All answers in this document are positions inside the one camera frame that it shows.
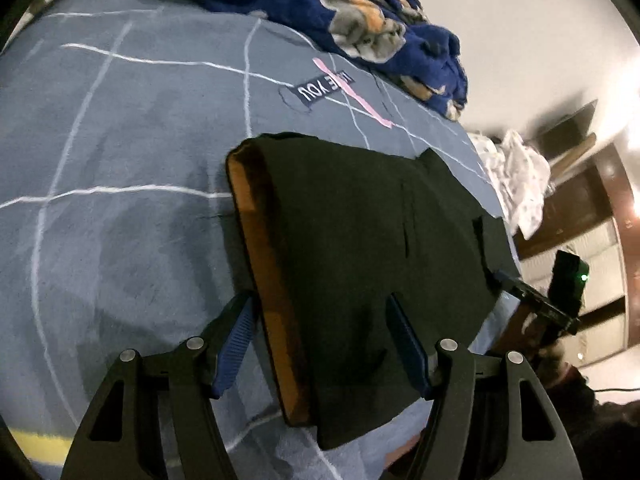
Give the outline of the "person's right hand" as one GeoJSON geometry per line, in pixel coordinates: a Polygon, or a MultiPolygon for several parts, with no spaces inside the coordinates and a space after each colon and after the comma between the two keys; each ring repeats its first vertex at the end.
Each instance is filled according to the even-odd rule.
{"type": "Polygon", "coordinates": [[[544,388],[549,389],[562,382],[572,368],[565,359],[562,337],[548,318],[521,304],[488,354],[505,356],[509,351],[521,353],[544,388]]]}

